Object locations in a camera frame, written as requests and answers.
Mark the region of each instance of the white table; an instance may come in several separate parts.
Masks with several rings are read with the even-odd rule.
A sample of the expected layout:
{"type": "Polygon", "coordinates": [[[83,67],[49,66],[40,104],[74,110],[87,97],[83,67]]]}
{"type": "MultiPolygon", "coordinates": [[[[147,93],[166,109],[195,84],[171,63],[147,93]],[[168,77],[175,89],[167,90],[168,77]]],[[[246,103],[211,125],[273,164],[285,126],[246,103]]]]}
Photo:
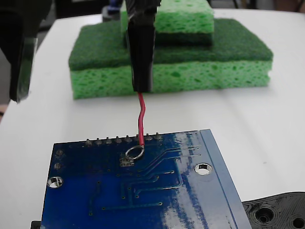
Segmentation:
{"type": "MultiPolygon", "coordinates": [[[[305,15],[215,10],[235,18],[274,52],[266,88],[145,96],[144,130],[212,130],[242,201],[305,191],[305,15]]],[[[101,16],[57,20],[33,69],[31,94],[10,103],[0,125],[0,228],[41,219],[54,143],[135,135],[136,96],[74,101],[68,58],[81,26],[101,16]]]]}

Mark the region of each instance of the circuit board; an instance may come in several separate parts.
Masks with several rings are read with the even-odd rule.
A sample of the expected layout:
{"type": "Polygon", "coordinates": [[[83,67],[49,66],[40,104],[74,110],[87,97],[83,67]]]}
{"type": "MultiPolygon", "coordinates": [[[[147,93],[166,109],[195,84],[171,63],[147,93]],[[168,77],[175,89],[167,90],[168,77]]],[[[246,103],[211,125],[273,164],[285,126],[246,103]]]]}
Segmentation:
{"type": "Polygon", "coordinates": [[[55,144],[43,229],[250,229],[210,130],[55,144]]]}

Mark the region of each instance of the green sponge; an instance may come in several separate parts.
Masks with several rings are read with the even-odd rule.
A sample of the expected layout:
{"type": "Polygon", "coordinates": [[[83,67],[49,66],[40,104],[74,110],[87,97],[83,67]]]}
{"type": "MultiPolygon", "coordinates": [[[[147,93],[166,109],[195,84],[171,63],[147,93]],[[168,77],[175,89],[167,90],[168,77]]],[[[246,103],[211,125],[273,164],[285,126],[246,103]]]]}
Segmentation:
{"type": "MultiPolygon", "coordinates": [[[[128,16],[121,8],[121,32],[125,38],[128,16]]],[[[213,41],[214,13],[206,0],[164,0],[154,23],[156,45],[205,44],[213,41]]]]}
{"type": "MultiPolygon", "coordinates": [[[[266,86],[273,54],[239,22],[215,20],[214,45],[156,47],[153,92],[266,86]]],[[[69,59],[75,99],[133,94],[120,22],[85,26],[69,59]]]]}

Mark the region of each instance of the silver ring pad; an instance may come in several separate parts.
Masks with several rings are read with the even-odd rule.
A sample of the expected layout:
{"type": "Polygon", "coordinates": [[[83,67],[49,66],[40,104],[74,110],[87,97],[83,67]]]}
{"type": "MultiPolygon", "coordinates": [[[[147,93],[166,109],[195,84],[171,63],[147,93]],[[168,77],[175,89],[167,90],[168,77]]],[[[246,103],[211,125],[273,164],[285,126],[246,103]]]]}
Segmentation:
{"type": "Polygon", "coordinates": [[[144,155],[144,146],[133,146],[130,149],[128,149],[125,153],[126,159],[131,162],[140,159],[143,155],[144,155]],[[141,149],[141,152],[137,156],[132,157],[132,156],[128,155],[131,151],[133,151],[134,149],[137,149],[137,148],[141,149]]]}

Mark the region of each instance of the red wire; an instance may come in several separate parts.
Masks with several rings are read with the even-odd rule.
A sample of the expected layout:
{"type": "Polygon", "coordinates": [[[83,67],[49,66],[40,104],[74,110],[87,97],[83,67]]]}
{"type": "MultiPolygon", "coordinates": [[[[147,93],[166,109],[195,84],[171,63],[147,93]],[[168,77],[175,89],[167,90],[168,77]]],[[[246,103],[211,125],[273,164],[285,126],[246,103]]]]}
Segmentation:
{"type": "Polygon", "coordinates": [[[141,105],[141,112],[139,115],[138,125],[139,125],[139,145],[144,145],[144,130],[143,130],[143,119],[145,114],[145,102],[142,93],[138,93],[139,101],[141,105]]]}

